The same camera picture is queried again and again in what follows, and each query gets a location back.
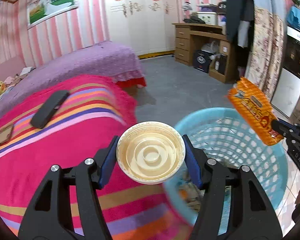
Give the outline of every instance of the pillow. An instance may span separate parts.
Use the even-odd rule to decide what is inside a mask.
[[[0,64],[0,81],[5,81],[9,76],[14,77],[20,74],[25,67],[25,63],[19,56],[13,57]]]

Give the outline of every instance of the dark jacket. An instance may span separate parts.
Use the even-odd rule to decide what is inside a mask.
[[[253,0],[227,0],[227,40],[232,42],[238,33],[240,21],[254,20]]]

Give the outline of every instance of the black bag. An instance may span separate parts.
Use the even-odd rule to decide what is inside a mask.
[[[203,50],[196,50],[193,54],[193,61],[192,65],[195,69],[201,70],[205,73],[209,72],[209,66],[211,63],[210,56],[213,55],[213,53],[206,52]]]
[[[197,16],[191,15],[189,19],[183,20],[185,23],[199,23],[199,24],[206,24],[206,22]]]
[[[216,12],[221,15],[226,15],[227,13],[227,2],[218,3]]]

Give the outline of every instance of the white door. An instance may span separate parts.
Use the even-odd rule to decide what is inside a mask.
[[[166,50],[175,49],[175,26],[172,23],[178,22],[177,0],[162,0],[164,3],[164,26],[166,33]]]
[[[129,0],[105,0],[110,40],[131,47]]]
[[[145,0],[127,0],[130,44],[137,55],[149,51]]]
[[[163,0],[145,0],[145,11],[149,41],[148,53],[166,50]]]

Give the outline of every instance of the gray floor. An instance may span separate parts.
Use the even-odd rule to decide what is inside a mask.
[[[147,87],[136,99],[138,122],[159,121],[174,126],[184,116],[208,107],[232,107],[226,98],[231,84],[175,61],[171,56],[141,61]]]

